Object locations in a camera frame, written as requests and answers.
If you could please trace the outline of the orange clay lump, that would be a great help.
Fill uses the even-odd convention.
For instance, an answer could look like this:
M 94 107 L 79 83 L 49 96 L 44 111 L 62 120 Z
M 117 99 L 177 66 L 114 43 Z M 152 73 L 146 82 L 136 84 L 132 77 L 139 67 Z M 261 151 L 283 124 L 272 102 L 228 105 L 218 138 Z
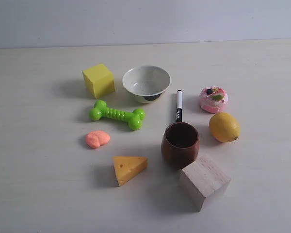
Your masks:
M 86 136 L 86 143 L 93 149 L 97 149 L 100 146 L 107 144 L 110 140 L 110 136 L 104 131 L 92 131 Z

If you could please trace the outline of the green bone dog toy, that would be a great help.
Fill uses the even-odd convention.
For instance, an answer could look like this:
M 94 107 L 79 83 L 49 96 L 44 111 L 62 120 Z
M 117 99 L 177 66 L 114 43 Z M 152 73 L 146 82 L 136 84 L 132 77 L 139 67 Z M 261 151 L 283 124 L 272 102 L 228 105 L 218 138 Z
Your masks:
M 89 111 L 89 117 L 92 121 L 98 121 L 104 117 L 126 122 L 133 131 L 141 129 L 145 115 L 145 111 L 141 108 L 137 108 L 133 112 L 109 108 L 103 100 L 98 100 Z

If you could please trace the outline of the white speckled ceramic bowl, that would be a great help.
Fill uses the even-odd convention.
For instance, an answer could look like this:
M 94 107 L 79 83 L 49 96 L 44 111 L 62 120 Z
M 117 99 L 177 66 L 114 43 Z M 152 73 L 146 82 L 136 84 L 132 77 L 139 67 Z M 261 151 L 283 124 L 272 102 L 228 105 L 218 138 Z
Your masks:
M 171 84 L 167 71 L 157 66 L 138 66 L 128 70 L 122 77 L 122 85 L 139 103 L 157 101 Z

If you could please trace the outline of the black and white marker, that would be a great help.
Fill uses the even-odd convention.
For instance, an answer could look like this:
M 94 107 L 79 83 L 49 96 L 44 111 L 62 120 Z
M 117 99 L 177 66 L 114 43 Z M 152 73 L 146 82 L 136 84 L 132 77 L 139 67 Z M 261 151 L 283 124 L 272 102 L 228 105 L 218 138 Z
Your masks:
M 178 90 L 176 93 L 176 122 L 182 122 L 182 104 L 183 104 L 183 92 Z

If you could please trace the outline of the brown wooden cup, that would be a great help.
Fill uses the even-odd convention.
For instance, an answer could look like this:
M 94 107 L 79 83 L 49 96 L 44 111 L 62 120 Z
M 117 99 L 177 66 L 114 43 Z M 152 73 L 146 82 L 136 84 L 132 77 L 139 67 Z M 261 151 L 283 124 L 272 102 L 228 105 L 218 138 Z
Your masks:
M 161 153 L 172 169 L 179 170 L 196 160 L 199 146 L 200 138 L 196 128 L 186 122 L 176 122 L 164 132 Z

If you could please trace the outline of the yellow cheese wedge toy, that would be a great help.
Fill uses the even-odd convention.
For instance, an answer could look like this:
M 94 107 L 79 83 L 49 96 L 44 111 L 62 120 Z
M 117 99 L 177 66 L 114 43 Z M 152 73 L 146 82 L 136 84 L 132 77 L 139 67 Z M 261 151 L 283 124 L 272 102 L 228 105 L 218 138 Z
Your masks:
M 119 186 L 134 178 L 147 168 L 148 159 L 139 156 L 114 156 L 114 171 Z

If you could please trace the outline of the yellow foam cube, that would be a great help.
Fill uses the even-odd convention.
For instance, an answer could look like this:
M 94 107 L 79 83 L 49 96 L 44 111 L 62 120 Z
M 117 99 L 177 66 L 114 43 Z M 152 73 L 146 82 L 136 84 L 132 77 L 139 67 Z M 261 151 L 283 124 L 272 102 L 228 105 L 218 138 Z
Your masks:
M 104 64 L 85 69 L 82 74 L 85 86 L 95 99 L 115 91 L 114 75 Z

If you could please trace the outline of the pink toy cake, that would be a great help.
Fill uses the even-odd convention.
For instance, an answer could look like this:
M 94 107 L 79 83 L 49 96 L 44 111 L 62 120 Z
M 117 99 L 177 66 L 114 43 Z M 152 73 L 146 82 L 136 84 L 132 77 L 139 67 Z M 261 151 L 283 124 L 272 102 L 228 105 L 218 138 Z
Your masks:
M 227 104 L 228 94 L 218 86 L 205 87 L 200 92 L 199 105 L 202 110 L 208 113 L 223 112 Z

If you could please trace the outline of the yellow lemon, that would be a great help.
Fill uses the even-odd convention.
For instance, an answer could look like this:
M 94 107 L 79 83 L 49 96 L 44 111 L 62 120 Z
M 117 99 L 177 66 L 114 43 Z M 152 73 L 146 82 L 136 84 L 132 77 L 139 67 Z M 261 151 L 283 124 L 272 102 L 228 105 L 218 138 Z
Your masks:
M 209 129 L 212 136 L 221 143 L 237 140 L 241 133 L 238 120 L 228 113 L 217 113 L 209 120 Z

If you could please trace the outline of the light wooden block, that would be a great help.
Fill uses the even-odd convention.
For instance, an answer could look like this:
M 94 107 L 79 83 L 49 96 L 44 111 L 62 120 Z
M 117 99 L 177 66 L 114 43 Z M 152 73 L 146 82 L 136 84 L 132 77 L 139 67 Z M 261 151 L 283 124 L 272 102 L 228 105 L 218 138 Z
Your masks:
M 231 178 L 209 157 L 198 157 L 180 172 L 179 185 L 200 212 L 225 193 Z

